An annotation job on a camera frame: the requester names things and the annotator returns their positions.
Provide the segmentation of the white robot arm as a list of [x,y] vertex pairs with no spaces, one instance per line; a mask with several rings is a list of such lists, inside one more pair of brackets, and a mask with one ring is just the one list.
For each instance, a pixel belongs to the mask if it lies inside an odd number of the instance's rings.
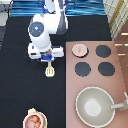
[[45,0],[45,5],[54,13],[35,14],[28,26],[31,40],[28,45],[28,55],[32,60],[42,62],[53,61],[57,57],[64,56],[63,47],[54,47],[50,35],[62,35],[68,29],[63,0]]

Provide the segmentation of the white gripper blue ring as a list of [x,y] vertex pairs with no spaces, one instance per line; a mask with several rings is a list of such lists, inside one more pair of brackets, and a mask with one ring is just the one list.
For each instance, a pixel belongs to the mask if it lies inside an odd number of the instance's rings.
[[41,52],[33,43],[29,43],[27,50],[30,59],[40,62],[54,61],[56,58],[64,56],[62,46],[52,46],[48,51]]

